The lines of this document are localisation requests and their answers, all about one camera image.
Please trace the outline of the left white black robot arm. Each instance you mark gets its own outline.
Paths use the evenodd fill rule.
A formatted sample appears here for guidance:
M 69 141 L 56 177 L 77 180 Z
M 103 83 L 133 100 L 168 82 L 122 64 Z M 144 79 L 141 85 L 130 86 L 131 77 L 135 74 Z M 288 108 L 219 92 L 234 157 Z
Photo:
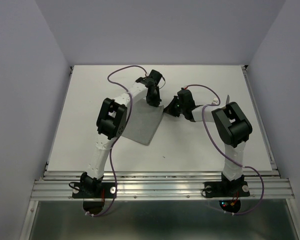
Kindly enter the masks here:
M 78 190 L 90 197 L 101 193 L 106 162 L 111 160 L 112 150 L 121 136 L 148 146 L 163 118 L 160 105 L 159 83 L 164 79 L 157 70 L 145 72 L 130 88 L 111 80 L 107 81 L 124 89 L 115 98 L 105 98 L 96 120 L 95 156 L 80 176 Z

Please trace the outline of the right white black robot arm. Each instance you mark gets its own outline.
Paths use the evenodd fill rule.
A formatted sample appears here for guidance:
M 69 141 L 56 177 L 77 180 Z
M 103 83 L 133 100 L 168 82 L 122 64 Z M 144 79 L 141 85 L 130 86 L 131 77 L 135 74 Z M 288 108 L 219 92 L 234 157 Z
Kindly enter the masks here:
M 224 143 L 221 180 L 206 181 L 202 195 L 206 198 L 248 197 L 250 192 L 243 173 L 243 156 L 253 128 L 236 102 L 227 102 L 223 107 L 219 105 L 219 99 L 207 105 L 197 105 L 191 91 L 183 88 L 163 112 L 173 117 L 183 115 L 190 122 L 202 122 L 206 129 L 207 123 L 214 123 Z

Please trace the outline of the grey cloth napkin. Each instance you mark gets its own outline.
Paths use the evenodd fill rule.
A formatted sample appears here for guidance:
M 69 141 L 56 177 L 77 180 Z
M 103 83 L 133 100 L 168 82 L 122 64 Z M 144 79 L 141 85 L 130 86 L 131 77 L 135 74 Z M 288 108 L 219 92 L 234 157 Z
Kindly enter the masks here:
M 131 116 L 122 137 L 139 144 L 150 145 L 164 114 L 164 106 L 150 106 L 145 99 L 133 104 Z

